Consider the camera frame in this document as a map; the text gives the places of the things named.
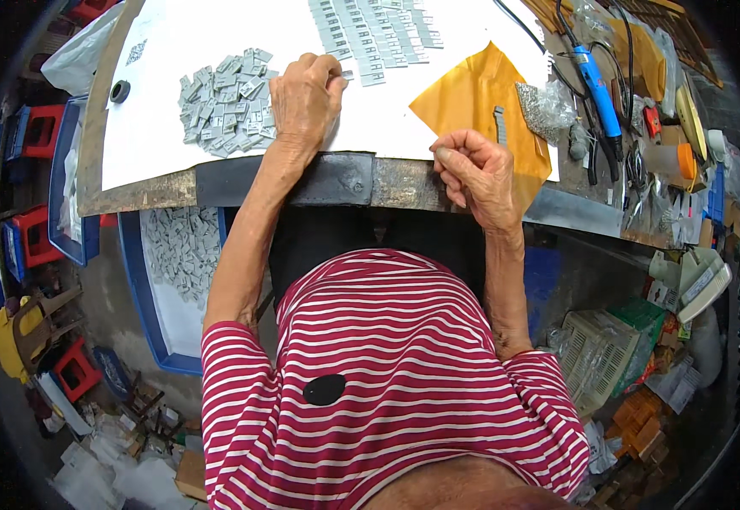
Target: orange plastic sheet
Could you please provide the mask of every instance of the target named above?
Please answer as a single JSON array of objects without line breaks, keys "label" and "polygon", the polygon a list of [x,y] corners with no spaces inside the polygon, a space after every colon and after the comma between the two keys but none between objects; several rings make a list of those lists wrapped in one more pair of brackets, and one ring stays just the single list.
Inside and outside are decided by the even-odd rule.
[{"label": "orange plastic sheet", "polygon": [[534,200],[551,175],[548,145],[532,133],[522,116],[516,82],[525,82],[517,69],[494,43],[467,57],[433,83],[410,109],[436,135],[458,129],[475,129],[497,141],[495,106],[505,109],[508,148],[514,154],[512,199],[522,212]]}]

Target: pile of gray plastic parts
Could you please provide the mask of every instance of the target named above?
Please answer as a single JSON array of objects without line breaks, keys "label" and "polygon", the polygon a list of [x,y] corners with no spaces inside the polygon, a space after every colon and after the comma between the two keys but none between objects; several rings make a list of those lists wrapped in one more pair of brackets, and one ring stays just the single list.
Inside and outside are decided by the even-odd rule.
[{"label": "pile of gray plastic parts", "polygon": [[385,82],[384,69],[429,61],[443,48],[423,0],[308,0],[325,51],[355,57],[363,87]]},{"label": "pile of gray plastic parts", "polygon": [[212,71],[211,66],[180,78],[180,120],[184,144],[228,158],[241,150],[268,148],[276,138],[270,107],[268,80],[279,76],[268,70],[271,55],[248,48],[242,56],[226,56]]},{"label": "pile of gray plastic parts", "polygon": [[220,224],[213,207],[145,210],[140,214],[146,261],[155,284],[175,288],[203,310],[220,261]]}]

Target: woman's right hand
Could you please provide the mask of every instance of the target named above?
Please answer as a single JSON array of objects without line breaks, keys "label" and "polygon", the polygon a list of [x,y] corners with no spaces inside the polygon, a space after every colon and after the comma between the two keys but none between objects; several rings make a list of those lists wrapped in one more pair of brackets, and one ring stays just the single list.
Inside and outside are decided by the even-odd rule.
[{"label": "woman's right hand", "polygon": [[446,196],[471,209],[487,236],[522,246],[522,214],[512,199],[514,156],[476,130],[453,131],[435,141],[435,171]]}]

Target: black circle patch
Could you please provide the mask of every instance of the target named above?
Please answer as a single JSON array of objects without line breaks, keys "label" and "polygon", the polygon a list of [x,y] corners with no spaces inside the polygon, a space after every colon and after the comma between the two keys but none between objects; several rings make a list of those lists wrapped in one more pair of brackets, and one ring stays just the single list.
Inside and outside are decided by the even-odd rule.
[{"label": "black circle patch", "polygon": [[317,377],[304,385],[304,401],[313,405],[330,405],[339,400],[344,393],[347,380],[342,374],[329,374]]}]

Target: black rubber ring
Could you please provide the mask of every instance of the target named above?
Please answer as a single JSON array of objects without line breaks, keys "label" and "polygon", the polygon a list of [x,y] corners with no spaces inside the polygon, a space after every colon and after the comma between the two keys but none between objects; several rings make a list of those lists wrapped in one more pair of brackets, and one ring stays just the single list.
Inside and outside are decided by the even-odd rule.
[{"label": "black rubber ring", "polygon": [[122,103],[126,100],[126,97],[129,97],[130,90],[131,85],[129,82],[120,80],[114,84],[114,87],[112,87],[112,91],[110,92],[110,101],[113,103]]}]

